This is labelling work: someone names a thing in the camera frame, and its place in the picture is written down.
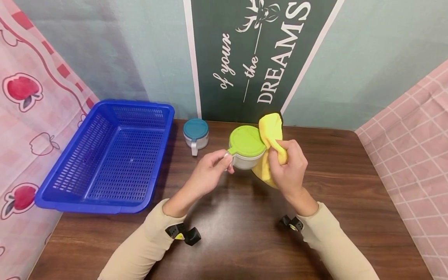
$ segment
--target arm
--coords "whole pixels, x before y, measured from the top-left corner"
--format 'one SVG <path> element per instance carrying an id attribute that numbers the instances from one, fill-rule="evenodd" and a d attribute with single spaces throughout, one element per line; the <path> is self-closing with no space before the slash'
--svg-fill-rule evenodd
<path id="1" fill-rule="evenodd" d="M 172 198 L 157 204 L 143 224 L 115 250 L 98 280 L 144 279 L 173 242 L 165 229 L 182 223 L 190 207 L 217 186 L 224 170 L 233 173 L 232 157 L 226 153 L 220 150 L 205 155 L 185 185 Z"/>
<path id="2" fill-rule="evenodd" d="M 295 140 L 278 142 L 287 150 L 288 163 L 280 165 L 276 151 L 269 151 L 271 173 L 304 225 L 303 240 L 318 252 L 334 279 L 378 280 L 369 261 L 342 231 L 333 214 L 302 187 L 308 162 L 299 144 Z"/>

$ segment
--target green-lidded container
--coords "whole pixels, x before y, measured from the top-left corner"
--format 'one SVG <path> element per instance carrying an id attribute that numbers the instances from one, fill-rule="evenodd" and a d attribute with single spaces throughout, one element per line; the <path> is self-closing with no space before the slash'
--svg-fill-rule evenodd
<path id="1" fill-rule="evenodd" d="M 243 125 L 232 131 L 228 152 L 233 156 L 233 166 L 239 169 L 252 169 L 263 156 L 266 146 L 258 128 Z"/>

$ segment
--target green banner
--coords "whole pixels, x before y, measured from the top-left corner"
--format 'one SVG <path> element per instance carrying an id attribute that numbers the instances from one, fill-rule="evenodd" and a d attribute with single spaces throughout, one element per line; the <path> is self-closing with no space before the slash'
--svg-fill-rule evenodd
<path id="1" fill-rule="evenodd" d="M 258 123 L 284 111 L 343 0 L 185 1 L 198 112 Z"/>

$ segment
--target white border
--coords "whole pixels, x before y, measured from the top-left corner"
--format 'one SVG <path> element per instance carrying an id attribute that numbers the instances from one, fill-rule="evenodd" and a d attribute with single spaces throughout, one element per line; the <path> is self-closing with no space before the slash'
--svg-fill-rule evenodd
<path id="1" fill-rule="evenodd" d="M 339 13 L 340 8 L 342 7 L 342 4 L 344 3 L 344 0 L 337 0 L 335 6 L 333 7 L 332 12 L 328 16 L 327 22 L 323 26 L 322 30 L 320 31 L 319 36 L 316 39 L 316 42 L 314 43 L 313 48 L 311 49 L 310 54 L 308 55 L 308 58 L 305 61 L 305 64 L 302 67 L 302 70 L 299 73 L 299 76 L 297 77 L 296 82 L 294 83 L 293 87 L 291 88 L 291 91 L 289 92 L 288 97 L 283 103 L 282 108 L 280 109 L 280 112 L 284 114 L 286 107 L 289 105 L 289 102 L 291 102 L 291 99 L 293 98 L 294 94 L 297 91 L 297 88 L 300 85 L 300 82 L 302 81 L 303 77 L 305 76 L 306 71 L 308 70 L 308 67 L 311 64 L 311 61 L 313 61 L 314 56 L 317 53 L 317 50 L 320 47 L 320 44 L 322 44 L 323 39 L 325 38 L 325 35 L 327 35 L 328 30 L 333 24 L 333 21 L 335 20 L 337 14 Z"/>
<path id="2" fill-rule="evenodd" d="M 196 61 L 196 47 L 194 45 L 193 14 L 191 1 L 184 0 L 185 22 L 187 24 L 188 46 L 190 49 L 191 70 L 193 72 L 194 96 L 196 98 L 196 110 L 198 118 L 202 119 L 201 96 L 199 95 L 198 64 Z"/>

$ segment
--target beige sleeve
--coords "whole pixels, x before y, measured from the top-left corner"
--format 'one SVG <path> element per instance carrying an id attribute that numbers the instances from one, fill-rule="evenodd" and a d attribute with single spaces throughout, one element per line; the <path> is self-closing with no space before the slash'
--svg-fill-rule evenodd
<path id="1" fill-rule="evenodd" d="M 142 280 L 155 262 L 160 261 L 173 239 L 165 229 L 185 220 L 162 212 L 162 200 L 148 214 L 143 224 L 112 254 L 98 280 Z"/>
<path id="2" fill-rule="evenodd" d="M 318 252 L 335 280 L 378 280 L 372 265 L 342 231 L 330 210 L 318 204 L 314 215 L 297 215 L 303 223 L 303 240 Z"/>

